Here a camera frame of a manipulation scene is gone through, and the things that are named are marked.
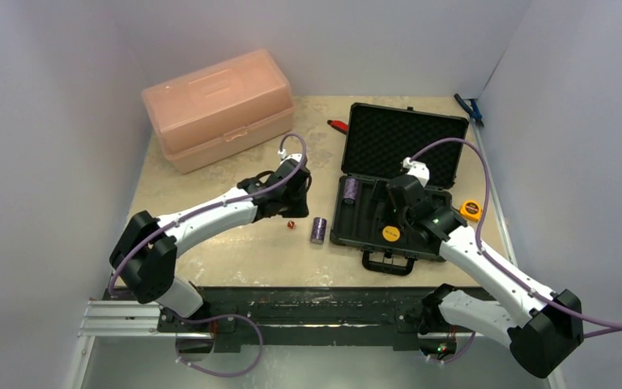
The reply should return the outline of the purple poker chip stack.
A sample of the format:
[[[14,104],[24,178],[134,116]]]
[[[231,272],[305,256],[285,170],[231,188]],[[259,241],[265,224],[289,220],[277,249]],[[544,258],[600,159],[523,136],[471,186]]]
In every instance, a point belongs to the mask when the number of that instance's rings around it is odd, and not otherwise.
[[[356,202],[360,182],[353,177],[347,177],[343,185],[343,202],[353,205]]]

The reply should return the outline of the yellow big blind button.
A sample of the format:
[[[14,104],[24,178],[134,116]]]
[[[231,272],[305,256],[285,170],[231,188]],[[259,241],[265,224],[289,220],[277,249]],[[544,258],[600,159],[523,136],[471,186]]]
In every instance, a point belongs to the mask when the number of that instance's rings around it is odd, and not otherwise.
[[[382,229],[381,235],[388,242],[397,242],[401,237],[401,231],[398,227],[387,225]]]

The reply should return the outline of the black foam-lined carry case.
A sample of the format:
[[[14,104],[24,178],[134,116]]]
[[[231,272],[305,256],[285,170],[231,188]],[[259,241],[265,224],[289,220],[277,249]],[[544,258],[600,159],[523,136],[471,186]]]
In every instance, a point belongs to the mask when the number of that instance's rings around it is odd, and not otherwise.
[[[418,259],[439,260],[433,240],[398,227],[390,197],[383,206],[376,206],[373,187],[376,180],[388,182],[405,174],[402,162],[406,157],[430,143],[448,139],[448,143],[436,145],[417,160],[424,162],[430,172],[424,189],[432,206],[451,210],[449,189],[454,186],[462,155],[459,140],[465,138],[468,126],[467,119],[461,117],[355,103],[350,110],[331,241],[360,249],[364,268],[396,276],[410,274]],[[343,202],[347,177],[360,182],[353,205]],[[387,225],[401,231],[397,242],[382,237],[381,231]]]

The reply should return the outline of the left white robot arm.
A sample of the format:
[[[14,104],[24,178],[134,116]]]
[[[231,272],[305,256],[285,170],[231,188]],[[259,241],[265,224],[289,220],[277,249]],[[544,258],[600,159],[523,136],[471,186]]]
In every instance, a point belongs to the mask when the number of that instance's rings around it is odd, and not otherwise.
[[[110,286],[121,280],[137,302],[157,302],[188,331],[202,330],[209,320],[208,304],[195,286],[177,276],[177,259],[229,229],[276,216],[308,216],[309,178],[305,158],[293,154],[275,171],[246,178],[209,202],[162,216],[135,214],[110,255]]]

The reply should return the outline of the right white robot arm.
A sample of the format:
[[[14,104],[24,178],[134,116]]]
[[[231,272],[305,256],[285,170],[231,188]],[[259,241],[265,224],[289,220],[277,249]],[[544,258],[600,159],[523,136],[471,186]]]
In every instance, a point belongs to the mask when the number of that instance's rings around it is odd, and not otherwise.
[[[529,374],[546,378],[584,340],[579,298],[556,293],[505,260],[476,235],[458,211],[438,207],[416,177],[386,183],[398,227],[475,280],[492,300],[484,301],[442,284],[422,301],[419,333],[465,327],[505,346]]]

